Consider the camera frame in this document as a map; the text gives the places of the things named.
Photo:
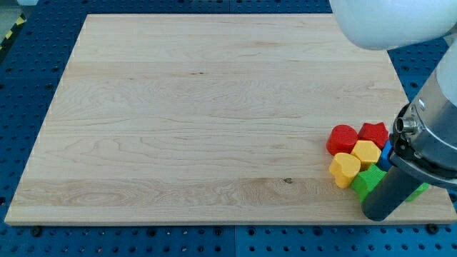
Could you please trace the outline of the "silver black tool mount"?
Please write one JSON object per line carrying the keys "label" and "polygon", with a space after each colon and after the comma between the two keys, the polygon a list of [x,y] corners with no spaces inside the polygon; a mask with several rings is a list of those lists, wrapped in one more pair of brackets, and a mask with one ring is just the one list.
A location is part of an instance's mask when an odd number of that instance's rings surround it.
{"label": "silver black tool mount", "polygon": [[436,72],[397,115],[390,135],[391,163],[410,177],[456,190],[456,105]]}

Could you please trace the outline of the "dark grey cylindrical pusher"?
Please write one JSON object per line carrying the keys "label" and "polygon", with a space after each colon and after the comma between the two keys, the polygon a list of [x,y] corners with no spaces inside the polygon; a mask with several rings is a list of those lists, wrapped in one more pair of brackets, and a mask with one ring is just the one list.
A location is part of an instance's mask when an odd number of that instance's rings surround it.
{"label": "dark grey cylindrical pusher", "polygon": [[372,221],[385,220],[422,184],[422,181],[392,166],[362,202],[363,214]]}

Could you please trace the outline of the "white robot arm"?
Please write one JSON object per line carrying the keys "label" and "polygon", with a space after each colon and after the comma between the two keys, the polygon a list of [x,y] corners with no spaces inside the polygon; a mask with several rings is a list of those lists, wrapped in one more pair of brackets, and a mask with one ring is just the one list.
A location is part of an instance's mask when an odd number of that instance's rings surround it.
{"label": "white robot arm", "polygon": [[[331,0],[343,34],[363,49],[391,50],[456,33],[456,2]],[[451,44],[390,135],[392,167],[362,203],[382,221],[421,184],[456,189],[456,45]]]}

